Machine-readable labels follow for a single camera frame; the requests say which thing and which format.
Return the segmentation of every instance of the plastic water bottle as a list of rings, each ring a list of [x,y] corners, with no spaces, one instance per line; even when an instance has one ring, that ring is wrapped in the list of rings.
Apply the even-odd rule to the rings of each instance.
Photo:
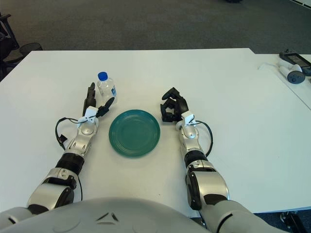
[[[100,72],[98,74],[97,87],[102,96],[101,105],[105,105],[105,103],[112,97],[115,98],[112,105],[117,103],[117,92],[114,82],[111,78],[108,78],[108,74],[106,72]]]

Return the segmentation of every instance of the black chair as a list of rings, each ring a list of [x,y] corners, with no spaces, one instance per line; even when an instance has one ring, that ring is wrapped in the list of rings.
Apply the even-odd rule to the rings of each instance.
[[[28,53],[34,50],[42,50],[39,43],[26,44],[19,49],[19,44],[8,23],[8,17],[10,16],[10,14],[2,16],[0,13],[0,81],[9,73],[8,68],[16,67],[17,62],[21,61]],[[11,51],[17,49],[22,54],[21,57],[11,61],[4,61]]]
[[[16,41],[14,33],[8,23],[8,17],[11,15],[2,16],[0,13],[0,68],[3,73],[3,77],[8,74],[8,68],[14,68],[16,62],[22,60],[24,57],[21,56],[17,59],[5,62],[4,59],[7,58],[11,51],[19,49],[19,44]]]

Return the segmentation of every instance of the silver robot arm segment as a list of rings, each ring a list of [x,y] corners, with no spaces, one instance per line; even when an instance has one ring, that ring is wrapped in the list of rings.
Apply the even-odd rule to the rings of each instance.
[[[166,100],[161,105],[162,120],[177,121],[176,129],[180,132],[181,155],[187,169],[189,206],[200,212],[208,229],[213,233],[284,233],[230,200],[225,180],[207,160],[200,146],[194,114],[189,111],[179,92],[172,88],[162,100]],[[174,114],[167,113],[166,108],[174,108]]]

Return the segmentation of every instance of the teal ceramic plate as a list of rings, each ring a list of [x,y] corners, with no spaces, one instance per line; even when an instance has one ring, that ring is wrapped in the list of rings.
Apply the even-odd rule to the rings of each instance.
[[[109,129],[113,149],[127,157],[139,157],[152,151],[160,138],[157,120],[143,110],[129,110],[118,115]]]

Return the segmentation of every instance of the blue bottle cap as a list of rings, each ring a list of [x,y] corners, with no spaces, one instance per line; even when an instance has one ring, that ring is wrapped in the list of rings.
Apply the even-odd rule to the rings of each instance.
[[[105,81],[108,79],[108,75],[106,72],[100,72],[98,73],[98,78],[100,81]]]

